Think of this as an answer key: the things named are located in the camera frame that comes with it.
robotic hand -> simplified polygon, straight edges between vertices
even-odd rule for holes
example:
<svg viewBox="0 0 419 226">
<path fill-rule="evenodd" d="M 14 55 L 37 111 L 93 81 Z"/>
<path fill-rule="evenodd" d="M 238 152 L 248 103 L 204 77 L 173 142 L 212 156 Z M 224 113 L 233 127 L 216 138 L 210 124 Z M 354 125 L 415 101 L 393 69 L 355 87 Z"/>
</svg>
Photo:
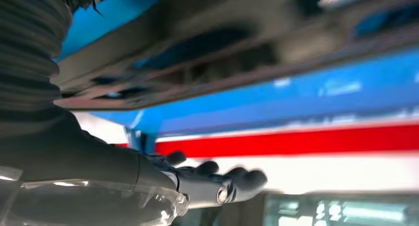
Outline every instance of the robotic hand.
<svg viewBox="0 0 419 226">
<path fill-rule="evenodd" d="M 267 182 L 263 172 L 248 172 L 241 167 L 234 168 L 224 175 L 216 174 L 219 168 L 213 161 L 204 162 L 196 168 L 175 168 L 174 166 L 186 160 L 181 152 L 167 157 L 149 155 L 147 159 L 172 179 L 177 191 L 187 195 L 190 209 L 252 199 L 262 191 Z"/>
</svg>

blue panel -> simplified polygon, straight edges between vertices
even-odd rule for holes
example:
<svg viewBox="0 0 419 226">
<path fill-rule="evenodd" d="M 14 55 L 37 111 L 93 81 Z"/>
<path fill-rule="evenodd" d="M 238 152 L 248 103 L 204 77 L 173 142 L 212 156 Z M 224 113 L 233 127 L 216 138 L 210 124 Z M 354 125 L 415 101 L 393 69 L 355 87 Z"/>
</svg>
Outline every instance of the blue panel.
<svg viewBox="0 0 419 226">
<path fill-rule="evenodd" d="M 419 106 L 419 50 L 136 112 L 94 114 L 146 133 L 185 135 Z"/>
<path fill-rule="evenodd" d="M 128 147 L 135 149 L 137 151 L 142 151 L 141 141 L 140 141 L 140 131 L 131 130 L 125 127 L 126 139 L 128 142 Z"/>
<path fill-rule="evenodd" d="M 79 9 L 74 15 L 74 22 L 63 44 L 63 59 L 77 52 L 84 46 L 133 20 L 159 0 L 104 0 L 97 4 L 99 15 L 92 7 Z"/>
</svg>

gray metal frame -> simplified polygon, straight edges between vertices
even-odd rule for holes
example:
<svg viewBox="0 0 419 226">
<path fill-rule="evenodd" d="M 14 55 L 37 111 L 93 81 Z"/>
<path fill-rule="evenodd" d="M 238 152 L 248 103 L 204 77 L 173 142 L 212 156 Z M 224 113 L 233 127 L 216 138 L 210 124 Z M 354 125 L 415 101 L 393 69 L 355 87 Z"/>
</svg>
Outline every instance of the gray metal frame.
<svg viewBox="0 0 419 226">
<path fill-rule="evenodd" d="M 52 79 L 68 98 L 56 104 L 75 110 L 129 110 L 229 90 L 275 78 L 331 68 L 345 62 L 404 50 L 419 44 L 419 25 L 356 38 L 354 27 L 371 14 L 419 0 L 365 0 L 336 10 L 305 16 L 297 0 L 162 0 L 150 10 L 58 64 Z M 135 70 L 132 65 L 179 41 L 219 27 L 241 27 L 251 37 L 195 60 L 164 69 Z M 265 45 L 271 63 L 243 69 L 243 53 Z M 205 78 L 191 78 L 208 68 Z M 233 75 L 222 77 L 228 69 Z M 98 85 L 93 79 L 123 76 Z M 152 91 L 125 99 L 100 98 L 133 84 Z"/>
</svg>

transparent plastic cover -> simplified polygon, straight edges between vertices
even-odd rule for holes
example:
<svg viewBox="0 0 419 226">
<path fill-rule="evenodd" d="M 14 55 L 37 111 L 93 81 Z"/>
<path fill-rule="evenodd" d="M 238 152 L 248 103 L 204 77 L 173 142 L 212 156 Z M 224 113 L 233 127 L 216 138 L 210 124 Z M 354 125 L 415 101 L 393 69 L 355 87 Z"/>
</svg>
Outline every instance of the transparent plastic cover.
<svg viewBox="0 0 419 226">
<path fill-rule="evenodd" d="M 184 195 L 161 187 L 0 180 L 0 226 L 166 226 L 187 210 Z"/>
</svg>

dark opening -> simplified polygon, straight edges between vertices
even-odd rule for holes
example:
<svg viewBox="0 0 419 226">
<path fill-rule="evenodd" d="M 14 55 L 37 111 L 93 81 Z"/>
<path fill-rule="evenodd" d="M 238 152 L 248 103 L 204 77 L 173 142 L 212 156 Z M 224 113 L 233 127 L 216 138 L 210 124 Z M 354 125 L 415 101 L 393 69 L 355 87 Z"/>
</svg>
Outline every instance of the dark opening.
<svg viewBox="0 0 419 226">
<path fill-rule="evenodd" d="M 373 14 L 355 28 L 355 36 L 366 37 L 419 22 L 419 1 Z"/>
<path fill-rule="evenodd" d="M 97 99 L 127 99 L 127 98 L 135 98 L 140 95 L 148 93 L 147 88 L 143 87 L 133 87 L 125 90 L 121 90 L 118 92 L 108 93 L 104 96 L 97 97 Z"/>
<path fill-rule="evenodd" d="M 66 99 L 66 98 L 71 98 L 73 96 L 76 96 L 78 92 L 76 91 L 63 91 L 61 93 L 61 98 Z"/>
<path fill-rule="evenodd" d="M 219 51 L 251 36 L 249 29 L 242 27 L 223 27 L 202 33 L 177 43 L 163 53 L 139 62 L 140 67 L 165 68 L 178 63 L 197 59 L 211 52 Z"/>
<path fill-rule="evenodd" d="M 110 85 L 121 81 L 121 78 L 104 75 L 94 78 L 92 81 L 98 85 Z"/>
<path fill-rule="evenodd" d="M 269 44 L 263 44 L 229 57 L 200 64 L 190 69 L 192 83 L 207 84 L 239 73 L 251 72 L 262 65 L 275 65 L 278 60 Z"/>
</svg>

